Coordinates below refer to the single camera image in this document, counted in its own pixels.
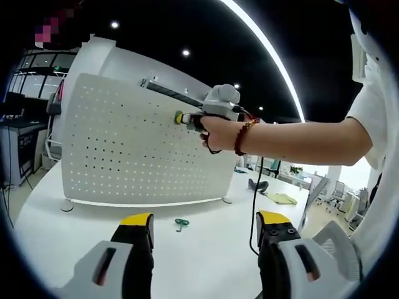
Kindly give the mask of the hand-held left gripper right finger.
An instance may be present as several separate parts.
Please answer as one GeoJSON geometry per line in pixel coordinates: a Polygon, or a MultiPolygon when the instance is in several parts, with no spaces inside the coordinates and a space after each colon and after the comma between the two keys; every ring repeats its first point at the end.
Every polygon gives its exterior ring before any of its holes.
{"type": "Polygon", "coordinates": [[[256,225],[259,298],[349,298],[360,284],[355,249],[334,221],[310,239],[275,212],[258,211],[256,225]]]}

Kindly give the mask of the person's right hand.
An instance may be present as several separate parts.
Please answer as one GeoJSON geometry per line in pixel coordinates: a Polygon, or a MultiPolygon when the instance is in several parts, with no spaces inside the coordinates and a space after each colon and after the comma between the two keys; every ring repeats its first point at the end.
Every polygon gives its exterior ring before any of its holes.
{"type": "Polygon", "coordinates": [[[233,151],[236,138],[244,126],[243,122],[224,120],[216,116],[200,119],[205,132],[200,134],[203,146],[211,151],[233,151]]]}

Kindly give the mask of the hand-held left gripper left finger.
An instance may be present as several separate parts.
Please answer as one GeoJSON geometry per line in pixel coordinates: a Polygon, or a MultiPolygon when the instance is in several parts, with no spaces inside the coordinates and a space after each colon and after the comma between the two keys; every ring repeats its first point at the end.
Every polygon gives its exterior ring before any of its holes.
{"type": "Polygon", "coordinates": [[[58,298],[151,298],[153,214],[123,219],[110,240],[90,249],[58,298]]]}

